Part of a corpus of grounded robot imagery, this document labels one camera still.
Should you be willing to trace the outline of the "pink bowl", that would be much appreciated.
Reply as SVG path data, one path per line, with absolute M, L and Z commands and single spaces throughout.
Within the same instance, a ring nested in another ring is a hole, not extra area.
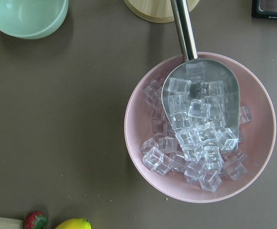
M 266 167 L 276 139 L 276 117 L 272 101 L 260 80 L 239 62 L 211 52 L 200 52 L 202 58 L 220 61 L 236 75 L 240 87 L 241 105 L 250 109 L 252 121 L 241 124 L 244 141 L 239 148 L 248 156 L 244 162 L 247 172 L 237 180 L 223 178 L 215 192 L 201 189 L 199 184 L 188 184 L 178 172 L 158 175 L 143 165 L 141 146 L 153 136 L 149 105 L 145 102 L 143 88 L 152 79 L 167 76 L 182 63 L 180 55 L 171 57 L 152 68 L 134 89 L 125 113 L 124 133 L 130 158 L 138 172 L 157 190 L 171 198 L 191 203 L 210 203 L 230 198 L 250 186 Z

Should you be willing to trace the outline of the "wooden glass stand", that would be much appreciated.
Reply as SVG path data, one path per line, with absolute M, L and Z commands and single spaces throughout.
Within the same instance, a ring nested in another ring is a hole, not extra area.
M 184 17 L 182 11 L 192 11 L 199 0 L 125 0 L 125 5 L 138 17 L 154 23 L 175 21 Z

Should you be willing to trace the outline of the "clear ice cubes pile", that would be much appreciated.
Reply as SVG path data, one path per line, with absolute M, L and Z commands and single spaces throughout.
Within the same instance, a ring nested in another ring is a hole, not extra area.
M 150 105 L 153 137 L 143 142 L 143 165 L 158 175 L 183 173 L 187 183 L 215 192 L 223 177 L 247 172 L 247 155 L 228 119 L 236 92 L 228 92 L 229 71 L 217 62 L 187 62 L 169 79 L 153 79 L 143 88 Z

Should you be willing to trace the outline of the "mint green bowl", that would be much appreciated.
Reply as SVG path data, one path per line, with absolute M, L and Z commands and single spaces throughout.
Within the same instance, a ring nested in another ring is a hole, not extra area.
M 0 31 L 21 39 L 40 39 L 64 22 L 67 0 L 0 0 Z

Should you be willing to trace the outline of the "metal ice scoop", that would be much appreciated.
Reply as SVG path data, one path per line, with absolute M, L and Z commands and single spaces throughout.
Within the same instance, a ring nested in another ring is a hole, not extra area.
M 240 92 L 235 74 L 222 62 L 196 51 L 190 12 L 175 23 L 183 62 L 168 75 L 162 104 L 181 148 L 213 143 L 220 150 L 238 147 Z

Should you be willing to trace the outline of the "yellow lemon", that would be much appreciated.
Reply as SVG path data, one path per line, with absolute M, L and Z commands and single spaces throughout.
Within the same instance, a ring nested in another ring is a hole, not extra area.
M 73 218 L 60 223 L 55 229 L 91 229 L 90 221 L 85 218 Z

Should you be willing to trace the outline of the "wooden cutting board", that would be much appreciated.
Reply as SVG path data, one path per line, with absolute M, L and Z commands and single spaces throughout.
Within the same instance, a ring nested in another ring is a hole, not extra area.
M 0 229 L 23 229 L 24 223 L 19 219 L 0 217 Z

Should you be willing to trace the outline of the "black framed tray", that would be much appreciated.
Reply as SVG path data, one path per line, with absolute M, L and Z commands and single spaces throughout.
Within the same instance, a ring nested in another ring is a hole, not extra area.
M 252 0 L 252 16 L 277 19 L 277 0 Z

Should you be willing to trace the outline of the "red strawberry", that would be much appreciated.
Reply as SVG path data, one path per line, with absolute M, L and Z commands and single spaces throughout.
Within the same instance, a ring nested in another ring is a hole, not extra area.
M 47 224 L 47 217 L 40 211 L 32 212 L 25 218 L 26 229 L 43 229 Z

